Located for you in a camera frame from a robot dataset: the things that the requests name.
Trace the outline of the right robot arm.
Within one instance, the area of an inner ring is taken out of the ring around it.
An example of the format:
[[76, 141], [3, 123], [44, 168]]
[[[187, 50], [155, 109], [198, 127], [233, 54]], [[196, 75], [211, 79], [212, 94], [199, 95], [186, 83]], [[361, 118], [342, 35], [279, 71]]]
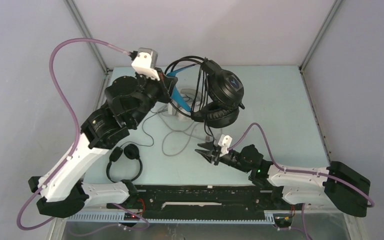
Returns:
[[223, 151], [220, 146], [206, 142], [199, 143], [195, 152], [214, 166], [222, 163], [248, 173], [255, 186], [272, 186], [270, 201], [277, 209], [289, 204], [334, 206], [345, 214], [364, 218], [371, 206], [364, 197], [370, 192], [370, 180], [340, 161], [321, 168], [279, 169], [265, 160], [253, 144], [241, 151]]

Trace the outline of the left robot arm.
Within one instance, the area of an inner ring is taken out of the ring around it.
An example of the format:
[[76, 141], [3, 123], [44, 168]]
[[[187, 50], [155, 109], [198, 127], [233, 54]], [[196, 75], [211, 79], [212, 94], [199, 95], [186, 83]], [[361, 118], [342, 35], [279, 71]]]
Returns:
[[89, 206], [136, 206], [138, 191], [131, 180], [91, 184], [83, 182], [82, 176], [131, 130], [136, 130], [156, 103], [171, 101], [176, 75], [163, 73], [160, 68], [156, 73], [157, 79], [140, 73], [116, 78], [104, 91], [105, 103], [80, 126], [78, 141], [67, 155], [46, 175], [29, 179], [31, 191], [40, 194], [36, 206], [41, 215], [67, 218]]

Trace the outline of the black blue gaming headset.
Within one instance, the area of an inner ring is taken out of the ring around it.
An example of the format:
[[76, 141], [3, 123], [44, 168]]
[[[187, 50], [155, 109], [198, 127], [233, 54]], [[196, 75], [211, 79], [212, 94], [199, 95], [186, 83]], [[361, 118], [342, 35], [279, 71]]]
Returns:
[[240, 109], [245, 109], [243, 105], [244, 86], [239, 77], [232, 71], [223, 69], [218, 63], [208, 58], [189, 55], [170, 63], [164, 73], [170, 77], [175, 77], [177, 73], [194, 66], [199, 66], [197, 88], [203, 87], [201, 104], [205, 104], [194, 111], [190, 110], [190, 115], [182, 113], [197, 123], [204, 123], [207, 127], [221, 129], [232, 125], [238, 118]]

